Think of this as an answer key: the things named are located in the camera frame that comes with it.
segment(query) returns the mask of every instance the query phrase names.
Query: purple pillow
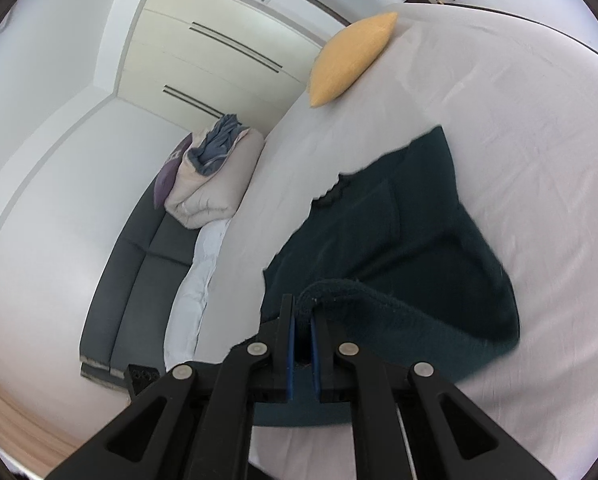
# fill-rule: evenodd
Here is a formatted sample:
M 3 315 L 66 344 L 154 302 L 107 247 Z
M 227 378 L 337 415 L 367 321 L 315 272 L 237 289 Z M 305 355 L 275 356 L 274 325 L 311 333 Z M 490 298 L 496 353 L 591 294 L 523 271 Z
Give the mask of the purple pillow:
M 170 156 L 163 164 L 163 168 L 157 174 L 157 178 L 154 181 L 154 208 L 158 209 L 163 207 L 166 202 L 170 191 L 172 191 L 175 185 L 175 179 L 177 178 L 177 170 L 183 159 L 184 152 L 192 144 L 192 134 L 188 134 L 170 153 Z

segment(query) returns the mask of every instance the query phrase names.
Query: bed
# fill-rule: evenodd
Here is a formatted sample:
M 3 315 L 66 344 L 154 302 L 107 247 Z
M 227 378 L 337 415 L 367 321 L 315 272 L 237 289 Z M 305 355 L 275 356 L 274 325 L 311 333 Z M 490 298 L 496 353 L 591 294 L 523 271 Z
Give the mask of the bed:
M 598 458 L 598 54 L 550 28 L 403 4 L 391 43 L 340 99 L 303 95 L 266 139 L 225 232 L 194 359 L 256 333 L 261 271 L 339 173 L 442 124 L 460 199 L 508 270 L 521 342 L 458 386 L 560 480 Z M 349 426 L 256 428 L 284 480 L 353 478 Z

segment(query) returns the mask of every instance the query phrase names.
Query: blue gripper pad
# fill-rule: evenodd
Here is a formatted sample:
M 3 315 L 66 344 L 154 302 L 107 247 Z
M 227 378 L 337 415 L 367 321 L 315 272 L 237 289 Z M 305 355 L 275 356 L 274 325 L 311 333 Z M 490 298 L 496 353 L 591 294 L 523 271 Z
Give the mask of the blue gripper pad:
M 290 318 L 290 334 L 288 334 L 288 361 L 285 368 L 287 378 L 287 400 L 293 400 L 295 387 L 295 316 Z
M 316 326 L 314 323 L 314 316 L 310 318 L 310 340 L 311 340 L 311 353 L 313 362 L 313 389 L 314 394 L 317 396 L 317 399 L 321 396 L 321 382 L 319 378 L 321 375 L 319 374 L 319 351 L 317 349 L 317 333 L 316 333 Z

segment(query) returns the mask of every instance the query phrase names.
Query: blue cloth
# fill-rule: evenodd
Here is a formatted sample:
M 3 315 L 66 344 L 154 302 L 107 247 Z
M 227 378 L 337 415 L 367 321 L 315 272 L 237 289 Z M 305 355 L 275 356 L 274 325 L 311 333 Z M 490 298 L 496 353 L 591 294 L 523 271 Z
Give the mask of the blue cloth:
M 262 404 L 255 424 L 349 422 L 336 404 L 316 409 L 310 322 L 319 305 L 346 336 L 384 361 L 431 363 L 459 381 L 519 341 L 508 274 L 459 202 L 455 167 L 438 126 L 313 201 L 303 225 L 264 271 L 261 321 L 295 304 L 295 396 Z
M 205 136 L 198 148 L 188 150 L 188 160 L 198 174 L 210 176 L 223 166 L 239 134 L 246 130 L 235 114 L 224 115 Z

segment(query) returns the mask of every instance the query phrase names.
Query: beige blanket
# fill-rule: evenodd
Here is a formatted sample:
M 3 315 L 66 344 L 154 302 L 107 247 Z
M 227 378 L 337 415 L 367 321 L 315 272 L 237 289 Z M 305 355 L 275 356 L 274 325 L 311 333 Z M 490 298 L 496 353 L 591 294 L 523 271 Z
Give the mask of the beige blanket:
M 263 145 L 261 133 L 254 128 L 245 130 L 223 166 L 210 176 L 197 173 L 185 153 L 166 199 L 166 211 L 188 229 L 231 218 L 246 193 Z

